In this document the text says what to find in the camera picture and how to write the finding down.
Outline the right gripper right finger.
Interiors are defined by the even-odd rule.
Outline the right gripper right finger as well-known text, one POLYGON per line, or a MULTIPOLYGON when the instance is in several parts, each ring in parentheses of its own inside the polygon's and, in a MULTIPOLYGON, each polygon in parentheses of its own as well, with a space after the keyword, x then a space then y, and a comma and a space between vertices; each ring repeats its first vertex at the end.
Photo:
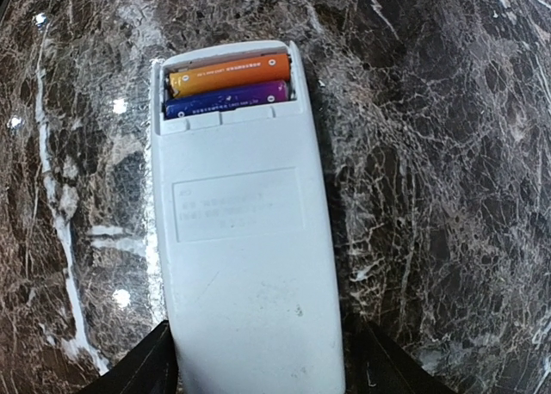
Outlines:
POLYGON ((374 322, 344 315, 348 393, 451 393, 374 322))

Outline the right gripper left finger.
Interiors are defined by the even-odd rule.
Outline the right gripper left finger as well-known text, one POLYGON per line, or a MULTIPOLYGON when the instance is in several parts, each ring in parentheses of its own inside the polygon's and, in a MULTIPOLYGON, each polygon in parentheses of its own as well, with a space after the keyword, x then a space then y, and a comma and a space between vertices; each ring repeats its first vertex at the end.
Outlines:
POLYGON ((174 394, 176 351, 168 320, 161 322, 111 370, 77 394, 174 394))

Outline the white remote control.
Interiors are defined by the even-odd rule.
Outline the white remote control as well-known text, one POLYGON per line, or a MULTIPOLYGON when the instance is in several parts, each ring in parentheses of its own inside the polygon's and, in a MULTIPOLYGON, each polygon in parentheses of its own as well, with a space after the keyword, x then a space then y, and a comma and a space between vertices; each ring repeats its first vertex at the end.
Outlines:
POLYGON ((164 300, 187 393, 342 393, 335 256, 306 73, 293 42, 152 66, 152 188, 164 300), (286 53, 289 100, 167 120, 168 75, 286 53))

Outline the blue purple battery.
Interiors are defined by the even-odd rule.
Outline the blue purple battery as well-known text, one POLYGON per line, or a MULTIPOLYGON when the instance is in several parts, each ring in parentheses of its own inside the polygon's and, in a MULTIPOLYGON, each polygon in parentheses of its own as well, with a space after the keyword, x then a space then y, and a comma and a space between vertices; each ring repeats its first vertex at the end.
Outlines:
POLYGON ((164 116, 172 120, 288 100, 288 83, 275 80, 170 99, 164 104, 164 116))

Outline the orange battery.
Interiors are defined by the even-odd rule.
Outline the orange battery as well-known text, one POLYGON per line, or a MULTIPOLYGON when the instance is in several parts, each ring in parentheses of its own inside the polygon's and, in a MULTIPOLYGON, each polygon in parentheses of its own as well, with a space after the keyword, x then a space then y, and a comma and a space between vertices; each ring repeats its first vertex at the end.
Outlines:
POLYGON ((172 72, 168 84, 171 94, 181 98, 268 81, 288 81, 290 74, 289 56, 279 53, 172 72))

